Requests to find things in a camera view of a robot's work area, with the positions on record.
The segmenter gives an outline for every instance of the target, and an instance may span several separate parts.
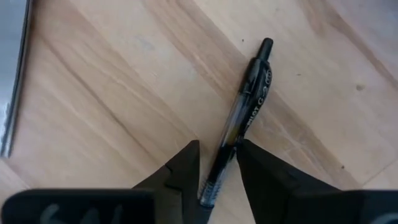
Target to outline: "table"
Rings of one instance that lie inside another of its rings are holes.
[[[248,61],[274,39],[247,138],[341,189],[398,187],[393,0],[36,0],[0,200],[130,188],[192,139],[210,168]],[[212,223],[254,223],[233,162]]]

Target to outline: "black plastic part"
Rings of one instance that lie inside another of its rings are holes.
[[[174,189],[182,194],[182,217],[186,224],[195,222],[200,174],[200,144],[191,141],[177,155],[133,189]]]
[[[4,204],[2,223],[199,223],[199,147],[190,142],[133,189],[21,192]]]
[[[398,191],[340,191],[248,140],[237,157],[258,224],[398,222]]]
[[[264,61],[268,61],[273,45],[274,41],[271,38],[265,38],[262,41],[261,47],[257,53],[257,58]]]

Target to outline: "wooden table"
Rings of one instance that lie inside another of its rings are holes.
[[[275,40],[248,138],[341,189],[398,187],[394,0],[36,0],[0,199],[130,188],[190,140],[210,166],[248,61]],[[253,223],[232,164],[213,223]]]

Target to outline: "pen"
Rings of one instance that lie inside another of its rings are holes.
[[[257,56],[252,58],[239,87],[232,110],[224,128],[213,167],[203,186],[199,204],[213,208],[223,183],[227,165],[235,156],[236,146],[258,114],[269,91],[272,80],[268,62],[273,40],[264,39]]]

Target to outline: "wood grain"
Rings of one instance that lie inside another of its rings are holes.
[[[265,37],[275,40],[274,81],[248,138],[341,189],[397,188],[397,9],[393,0],[36,0],[0,200],[27,188],[132,187],[192,139],[205,177]],[[254,223],[236,162],[211,222]]]

